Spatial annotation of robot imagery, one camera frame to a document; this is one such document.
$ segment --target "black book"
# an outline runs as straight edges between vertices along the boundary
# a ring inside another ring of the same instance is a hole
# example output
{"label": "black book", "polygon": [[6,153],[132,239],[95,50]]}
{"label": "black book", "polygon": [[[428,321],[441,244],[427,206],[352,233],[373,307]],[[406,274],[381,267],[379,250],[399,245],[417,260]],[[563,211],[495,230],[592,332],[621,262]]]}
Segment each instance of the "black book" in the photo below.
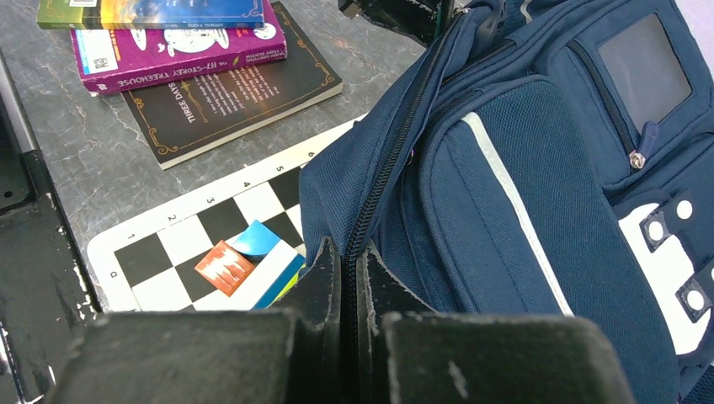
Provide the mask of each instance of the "black book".
{"label": "black book", "polygon": [[164,170],[342,92],[342,79],[285,6],[287,58],[124,92]]}

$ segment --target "gold decorative border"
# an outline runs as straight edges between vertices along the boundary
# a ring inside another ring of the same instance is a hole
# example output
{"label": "gold decorative border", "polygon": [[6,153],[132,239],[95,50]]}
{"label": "gold decorative border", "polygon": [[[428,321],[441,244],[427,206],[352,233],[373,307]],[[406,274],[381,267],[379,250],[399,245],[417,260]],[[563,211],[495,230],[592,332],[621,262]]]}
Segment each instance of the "gold decorative border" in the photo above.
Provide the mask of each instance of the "gold decorative border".
{"label": "gold decorative border", "polygon": [[[293,28],[292,24],[290,23],[290,19],[288,19],[288,16],[287,16],[287,14],[285,13],[285,11],[283,11],[283,8],[282,8],[281,6],[275,5],[275,6],[273,6],[273,11],[275,11],[276,14],[279,14],[280,17],[282,17],[282,19],[283,19],[283,25],[284,25],[285,27],[290,27],[290,30],[292,30],[293,34],[295,34],[295,37],[297,37],[297,45],[300,46],[301,48],[307,50],[308,53],[310,53],[310,56],[312,56],[312,59],[315,61],[315,67],[318,68],[318,69],[320,69],[320,70],[322,70],[322,72],[325,74],[325,81],[320,84],[320,87],[319,87],[319,88],[315,88],[314,90],[312,90],[312,91],[309,92],[309,93],[302,94],[300,97],[297,97],[297,98],[295,98],[295,99],[293,99],[293,100],[291,100],[291,101],[289,101],[289,102],[287,102],[287,103],[285,103],[285,104],[279,105],[279,106],[277,106],[277,107],[275,107],[275,108],[272,108],[272,109],[268,109],[267,111],[261,112],[260,114],[253,115],[253,116],[251,116],[250,118],[246,118],[245,120],[242,120],[242,121],[240,121],[240,122],[237,122],[237,123],[235,123],[235,124],[233,124],[233,125],[230,125],[230,126],[228,126],[228,127],[226,127],[226,128],[223,128],[223,129],[221,129],[221,130],[217,130],[216,132],[213,132],[213,133],[211,133],[211,134],[209,134],[209,135],[207,135],[207,136],[204,136],[204,137],[202,137],[202,138],[200,138],[200,139],[197,139],[197,140],[192,141],[192,142],[190,142],[190,143],[188,143],[188,144],[185,144],[185,145],[183,145],[183,146],[178,146],[178,147],[176,147],[176,146],[168,147],[168,146],[160,145],[160,144],[158,143],[158,141],[157,141],[157,139],[156,139],[156,131],[157,131],[157,130],[154,129],[151,125],[149,125],[149,123],[147,122],[147,117],[144,116],[144,113],[141,111],[141,108],[143,108],[143,103],[141,103],[141,107],[139,107],[139,104],[136,104],[136,106],[137,106],[137,108],[138,108],[138,110],[139,110],[139,114],[141,115],[141,117],[142,117],[143,120],[144,120],[144,123],[145,123],[146,126],[147,126],[147,129],[148,129],[148,131],[149,131],[149,135],[152,137],[152,141],[153,141],[153,143],[154,143],[154,146],[156,146],[156,147],[159,148],[159,154],[161,154],[161,155],[163,156],[163,155],[165,155],[165,154],[167,154],[167,153],[169,153],[169,152],[172,152],[172,153],[173,153],[173,152],[177,152],[178,150],[185,149],[186,147],[191,147],[191,146],[195,145],[196,143],[201,143],[202,141],[205,141],[205,140],[207,140],[207,139],[209,139],[209,138],[211,138],[211,137],[213,137],[213,136],[219,135],[220,133],[223,133],[223,132],[225,132],[226,130],[230,130],[231,128],[234,128],[234,127],[236,127],[236,126],[238,126],[238,125],[242,125],[242,124],[244,124],[244,123],[246,123],[246,122],[249,122],[249,121],[251,121],[251,120],[255,120],[255,119],[257,119],[257,118],[259,118],[259,117],[261,117],[261,116],[263,116],[263,115],[265,115],[265,114],[269,114],[269,113],[271,113],[271,112],[273,112],[273,111],[275,111],[275,110],[277,110],[277,109],[281,109],[281,108],[283,108],[283,107],[285,107],[285,106],[287,106],[287,105],[294,104],[295,102],[297,102],[297,101],[299,101],[299,100],[301,100],[301,99],[303,99],[303,98],[305,98],[305,97],[308,97],[309,95],[311,95],[311,94],[313,94],[313,93],[315,93],[315,92],[317,92],[317,91],[320,91],[322,88],[326,87],[329,83],[335,81],[335,77],[332,75],[332,73],[315,57],[315,54],[312,52],[312,50],[311,50],[309,47],[307,47],[307,44],[305,43],[305,41],[300,37],[300,35],[299,35],[299,34],[297,33],[297,31],[295,30],[295,28]],[[134,95],[131,93],[131,91],[129,91],[129,94],[131,95],[131,97],[134,99],[134,102],[136,103],[136,100],[137,100],[138,98],[134,98]]]}
{"label": "gold decorative border", "polygon": [[158,139],[156,138],[156,132],[157,132],[156,128],[149,125],[149,123],[147,122],[147,117],[144,116],[144,113],[142,111],[144,109],[144,101],[142,101],[141,98],[134,97],[134,94],[131,91],[129,91],[129,95],[131,96],[131,99],[134,100],[134,104],[136,104],[136,108],[139,110],[139,114],[144,119],[144,124],[147,125],[147,129],[149,130],[149,136],[152,138],[152,142],[153,142],[154,146],[158,149],[158,154],[164,156],[169,152],[172,152],[172,153],[177,152],[179,150],[178,147],[176,147],[176,146],[169,147],[169,146],[162,145],[161,143],[158,142]]}

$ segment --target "purple book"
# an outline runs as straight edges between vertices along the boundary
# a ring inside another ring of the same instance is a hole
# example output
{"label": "purple book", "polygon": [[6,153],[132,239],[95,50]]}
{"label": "purple book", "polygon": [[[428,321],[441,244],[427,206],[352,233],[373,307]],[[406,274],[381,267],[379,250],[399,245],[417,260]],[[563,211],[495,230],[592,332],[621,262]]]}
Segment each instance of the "purple book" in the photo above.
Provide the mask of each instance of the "purple book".
{"label": "purple book", "polygon": [[91,93],[111,94],[285,59],[285,35],[263,1],[260,29],[73,30],[79,77]]}

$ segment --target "black square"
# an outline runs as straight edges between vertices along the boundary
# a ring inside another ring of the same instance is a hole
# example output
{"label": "black square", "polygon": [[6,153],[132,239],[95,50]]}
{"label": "black square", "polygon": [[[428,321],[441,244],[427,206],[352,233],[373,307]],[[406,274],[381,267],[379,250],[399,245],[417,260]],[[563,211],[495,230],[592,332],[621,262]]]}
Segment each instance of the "black square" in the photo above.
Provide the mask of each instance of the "black square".
{"label": "black square", "polygon": [[185,263],[176,265],[178,277],[181,278],[181,282],[184,284],[184,288],[186,288],[186,291],[189,293],[191,301],[197,301],[198,299],[208,295],[210,292],[216,290],[214,285],[210,284],[208,280],[195,270],[195,266],[198,265],[200,260],[203,259],[206,254],[208,254],[208,251],[202,252]]}
{"label": "black square", "polygon": [[214,246],[220,240],[225,241],[237,236],[248,228],[248,222],[233,198],[211,206],[199,212],[197,216]]}
{"label": "black square", "polygon": [[271,217],[263,223],[276,236],[280,237],[284,242],[287,242],[291,247],[295,248],[303,243],[300,233],[297,232],[295,226],[288,214],[283,212],[275,217]]}
{"label": "black square", "polygon": [[156,233],[115,251],[114,255],[131,287],[173,266]]}
{"label": "black square", "polygon": [[295,167],[268,180],[285,210],[300,203],[300,167]]}

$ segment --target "chessboard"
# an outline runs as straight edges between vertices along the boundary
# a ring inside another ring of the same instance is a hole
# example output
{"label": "chessboard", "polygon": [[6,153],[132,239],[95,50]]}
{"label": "chessboard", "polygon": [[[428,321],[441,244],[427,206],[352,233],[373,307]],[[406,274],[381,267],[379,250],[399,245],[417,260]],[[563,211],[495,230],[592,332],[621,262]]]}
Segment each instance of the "chessboard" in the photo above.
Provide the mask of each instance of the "chessboard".
{"label": "chessboard", "polygon": [[221,311],[240,305],[195,267],[254,221],[306,256],[298,179],[303,167],[358,117],[141,213],[93,238],[89,263],[107,311]]}

